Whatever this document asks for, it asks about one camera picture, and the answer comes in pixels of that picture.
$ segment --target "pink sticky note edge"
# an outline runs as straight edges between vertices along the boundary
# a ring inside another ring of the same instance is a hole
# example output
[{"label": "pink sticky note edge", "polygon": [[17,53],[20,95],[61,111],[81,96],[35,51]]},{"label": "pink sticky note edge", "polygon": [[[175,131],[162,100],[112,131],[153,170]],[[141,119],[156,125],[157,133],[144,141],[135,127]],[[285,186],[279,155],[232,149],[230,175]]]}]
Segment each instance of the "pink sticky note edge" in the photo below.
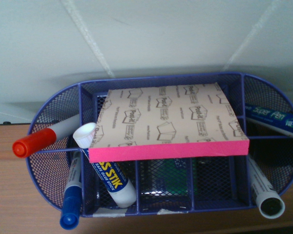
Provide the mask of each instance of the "pink sticky note edge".
[{"label": "pink sticky note edge", "polygon": [[89,148],[89,161],[95,163],[200,156],[240,156],[248,154],[249,144],[249,140],[239,140]]}]

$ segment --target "white wall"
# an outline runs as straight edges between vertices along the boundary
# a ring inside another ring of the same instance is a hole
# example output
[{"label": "white wall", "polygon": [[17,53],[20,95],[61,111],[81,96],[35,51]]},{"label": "white wall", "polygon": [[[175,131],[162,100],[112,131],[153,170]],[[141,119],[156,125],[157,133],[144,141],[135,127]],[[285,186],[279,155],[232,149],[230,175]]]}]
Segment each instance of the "white wall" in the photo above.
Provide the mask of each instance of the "white wall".
[{"label": "white wall", "polygon": [[78,81],[218,71],[293,101],[293,0],[0,1],[0,123]]}]

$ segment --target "super pen marker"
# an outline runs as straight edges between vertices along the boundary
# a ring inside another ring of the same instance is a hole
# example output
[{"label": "super pen marker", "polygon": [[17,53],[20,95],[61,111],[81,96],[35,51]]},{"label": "super pen marker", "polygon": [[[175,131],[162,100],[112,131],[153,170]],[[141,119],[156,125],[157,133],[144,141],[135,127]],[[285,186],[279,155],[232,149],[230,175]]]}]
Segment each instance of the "super pen marker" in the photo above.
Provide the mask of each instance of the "super pen marker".
[{"label": "super pen marker", "polygon": [[13,143],[13,152],[17,157],[28,157],[73,134],[79,128],[79,123],[79,115],[75,115],[50,127],[27,135]]},{"label": "super pen marker", "polygon": [[245,103],[246,120],[293,137],[293,115]]}]

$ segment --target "pritt stick glue stick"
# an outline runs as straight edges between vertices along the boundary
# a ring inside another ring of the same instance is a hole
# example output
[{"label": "pritt stick glue stick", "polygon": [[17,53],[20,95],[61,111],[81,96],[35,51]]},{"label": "pritt stick glue stick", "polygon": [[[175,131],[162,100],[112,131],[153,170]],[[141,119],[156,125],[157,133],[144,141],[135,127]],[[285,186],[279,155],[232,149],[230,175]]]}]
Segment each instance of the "pritt stick glue stick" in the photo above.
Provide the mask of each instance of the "pritt stick glue stick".
[{"label": "pritt stick glue stick", "polygon": [[[88,159],[88,148],[94,137],[95,128],[95,123],[87,123],[73,134],[73,138],[78,146],[82,148]],[[136,189],[117,162],[98,162],[91,165],[103,181],[108,193],[120,208],[126,208],[135,203],[137,199]]]}]

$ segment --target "marker cap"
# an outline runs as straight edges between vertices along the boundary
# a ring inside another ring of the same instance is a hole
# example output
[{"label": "marker cap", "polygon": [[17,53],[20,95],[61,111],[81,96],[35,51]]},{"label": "marker cap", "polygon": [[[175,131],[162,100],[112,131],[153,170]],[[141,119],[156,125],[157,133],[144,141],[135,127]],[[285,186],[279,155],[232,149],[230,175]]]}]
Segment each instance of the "marker cap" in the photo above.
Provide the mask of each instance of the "marker cap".
[{"label": "marker cap", "polygon": [[50,128],[45,128],[15,141],[12,150],[17,157],[25,158],[52,145],[56,140],[55,132]]},{"label": "marker cap", "polygon": [[64,193],[64,201],[61,212],[60,225],[66,230],[77,227],[79,223],[80,208],[82,205],[82,189],[71,186]]},{"label": "marker cap", "polygon": [[73,138],[80,148],[87,149],[90,147],[95,128],[95,123],[87,123],[74,132]]}]

